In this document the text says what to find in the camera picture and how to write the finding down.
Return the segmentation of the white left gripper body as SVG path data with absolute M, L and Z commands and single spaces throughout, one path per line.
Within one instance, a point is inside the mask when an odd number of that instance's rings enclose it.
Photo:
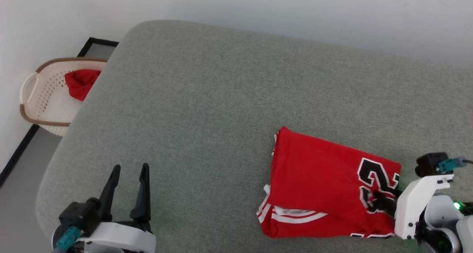
M 156 237 L 150 232 L 113 222 L 102 222 L 88 237 L 81 237 L 85 253 L 154 253 Z

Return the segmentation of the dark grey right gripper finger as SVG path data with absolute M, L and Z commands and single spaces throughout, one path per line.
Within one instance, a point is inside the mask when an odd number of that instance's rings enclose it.
M 395 215 L 397 210 L 397 199 L 400 196 L 399 191 L 395 191 L 395 197 L 393 199 L 386 197 L 382 192 L 375 191 L 373 193 L 373 205 L 375 209 L 383 211 L 388 215 Z

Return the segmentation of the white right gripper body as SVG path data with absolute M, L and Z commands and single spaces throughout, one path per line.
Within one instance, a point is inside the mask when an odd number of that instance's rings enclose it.
M 397 199 L 395 235 L 400 239 L 414 238 L 421 213 L 437 190 L 450 188 L 454 174 L 425 176 L 411 182 Z

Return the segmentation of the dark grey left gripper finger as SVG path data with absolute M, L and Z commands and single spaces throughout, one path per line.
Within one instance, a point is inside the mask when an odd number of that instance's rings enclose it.
M 98 210 L 98 215 L 100 216 L 102 222 L 111 222 L 113 220 L 113 216 L 111 214 L 111 207 L 113 204 L 115 188 L 118 185 L 119 178 L 120 165 L 117 164 L 113 167 L 109 179 L 106 182 L 105 187 L 103 188 L 99 198 L 101 206 Z
M 137 194 L 135 207 L 131 210 L 130 217 L 135 222 L 149 222 L 151 220 L 149 165 L 144 163 L 140 172 L 140 188 Z

